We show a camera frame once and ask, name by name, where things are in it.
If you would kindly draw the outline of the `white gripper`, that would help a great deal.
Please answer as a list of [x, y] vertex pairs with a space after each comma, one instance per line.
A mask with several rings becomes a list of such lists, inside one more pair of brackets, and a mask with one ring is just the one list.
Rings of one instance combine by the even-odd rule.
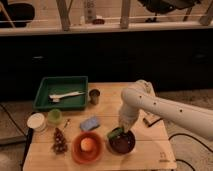
[[123, 128], [123, 132], [127, 133], [139, 118], [139, 110], [125, 103], [122, 104], [119, 110], [119, 126]]

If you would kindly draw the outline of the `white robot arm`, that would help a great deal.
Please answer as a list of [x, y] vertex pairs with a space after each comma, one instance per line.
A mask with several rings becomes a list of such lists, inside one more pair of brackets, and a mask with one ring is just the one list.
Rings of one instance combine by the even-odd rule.
[[151, 83], [145, 80], [138, 80], [122, 90], [118, 122], [125, 132], [138, 120], [140, 110], [144, 110], [213, 141], [213, 110], [163, 99], [153, 96], [152, 92]]

